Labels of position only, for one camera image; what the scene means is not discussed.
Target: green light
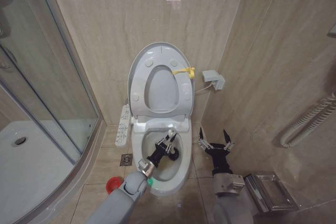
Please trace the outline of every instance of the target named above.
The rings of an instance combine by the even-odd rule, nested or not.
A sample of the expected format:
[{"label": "green light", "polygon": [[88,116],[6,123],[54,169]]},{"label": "green light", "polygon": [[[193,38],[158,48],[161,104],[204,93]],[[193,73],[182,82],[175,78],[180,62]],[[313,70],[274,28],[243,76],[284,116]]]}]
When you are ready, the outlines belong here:
[{"label": "green light", "polygon": [[147,184],[148,184],[149,186],[152,186],[152,185],[153,185],[153,180],[152,180],[152,178],[147,179]]}]

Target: white power plug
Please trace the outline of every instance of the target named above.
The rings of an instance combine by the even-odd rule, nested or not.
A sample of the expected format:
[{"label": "white power plug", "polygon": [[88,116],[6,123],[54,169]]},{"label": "white power plug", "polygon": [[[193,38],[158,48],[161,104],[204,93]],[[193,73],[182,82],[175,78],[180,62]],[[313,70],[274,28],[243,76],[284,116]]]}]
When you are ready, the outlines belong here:
[{"label": "white power plug", "polygon": [[203,80],[205,82],[211,81],[215,90],[221,90],[224,87],[225,79],[221,74],[218,74],[215,70],[202,71]]}]

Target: metal soap dish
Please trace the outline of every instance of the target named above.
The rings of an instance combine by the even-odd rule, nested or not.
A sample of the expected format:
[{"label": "metal soap dish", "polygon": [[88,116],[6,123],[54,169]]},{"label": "metal soap dish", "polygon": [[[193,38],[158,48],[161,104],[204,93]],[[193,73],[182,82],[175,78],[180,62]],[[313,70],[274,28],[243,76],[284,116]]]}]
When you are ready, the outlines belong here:
[{"label": "metal soap dish", "polygon": [[250,174],[244,180],[261,213],[299,209],[274,172]]}]

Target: toilet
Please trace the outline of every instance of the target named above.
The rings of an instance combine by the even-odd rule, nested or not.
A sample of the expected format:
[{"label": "toilet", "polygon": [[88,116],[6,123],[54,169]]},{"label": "toilet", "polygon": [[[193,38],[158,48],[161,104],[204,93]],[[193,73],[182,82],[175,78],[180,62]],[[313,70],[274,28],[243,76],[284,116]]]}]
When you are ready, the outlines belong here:
[{"label": "toilet", "polygon": [[177,135],[173,142],[177,160],[163,157],[152,176],[150,192],[157,196],[176,193],[188,176],[191,162],[191,113],[194,81],[187,72],[172,71],[190,67],[175,46],[156,42],[146,46],[135,58],[128,78],[131,112],[131,141],[135,166],[155,150],[155,142],[169,129]]}]

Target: white cable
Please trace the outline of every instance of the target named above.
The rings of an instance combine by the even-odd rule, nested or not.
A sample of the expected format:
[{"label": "white cable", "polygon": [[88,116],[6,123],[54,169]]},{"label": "white cable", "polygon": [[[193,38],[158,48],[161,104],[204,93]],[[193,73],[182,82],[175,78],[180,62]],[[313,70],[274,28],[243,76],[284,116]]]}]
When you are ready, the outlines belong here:
[{"label": "white cable", "polygon": [[210,83],[209,86],[206,86],[206,87],[203,88],[203,89],[200,89],[200,90],[195,91],[195,94],[198,93],[198,92],[201,92],[202,90],[208,89],[208,88],[210,88],[211,86],[212,86],[212,83]]},{"label": "white cable", "polygon": [[[336,110],[336,96],[335,92],[327,98],[322,99],[319,104],[301,117],[281,136],[280,144],[283,147],[293,147],[298,145],[306,136],[313,132],[332,112]],[[291,140],[287,140],[298,128],[308,123],[296,136]]]}]

